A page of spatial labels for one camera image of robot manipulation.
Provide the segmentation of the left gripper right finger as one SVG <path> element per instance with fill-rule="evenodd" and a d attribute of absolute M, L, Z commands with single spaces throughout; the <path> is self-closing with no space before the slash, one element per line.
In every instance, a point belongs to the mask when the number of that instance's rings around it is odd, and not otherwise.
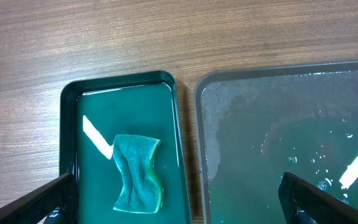
<path fill-rule="evenodd" d="M 358 224 L 358 210 L 295 174 L 283 174 L 278 197 L 287 223 Z"/>

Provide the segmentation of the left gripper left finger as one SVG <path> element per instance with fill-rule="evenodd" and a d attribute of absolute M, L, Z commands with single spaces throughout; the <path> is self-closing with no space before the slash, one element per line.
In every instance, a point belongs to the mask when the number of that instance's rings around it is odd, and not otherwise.
<path fill-rule="evenodd" d="M 77 223 L 79 190 L 66 173 L 0 208 L 1 223 Z"/>

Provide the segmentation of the green yellow sponge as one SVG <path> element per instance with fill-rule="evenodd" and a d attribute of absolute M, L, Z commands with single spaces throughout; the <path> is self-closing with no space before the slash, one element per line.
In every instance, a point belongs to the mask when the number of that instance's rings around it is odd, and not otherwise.
<path fill-rule="evenodd" d="M 159 139 L 118 134 L 113 158 L 122 177 L 122 190 L 113 209 L 128 213 L 157 213 L 162 206 L 163 186 L 154 170 Z"/>

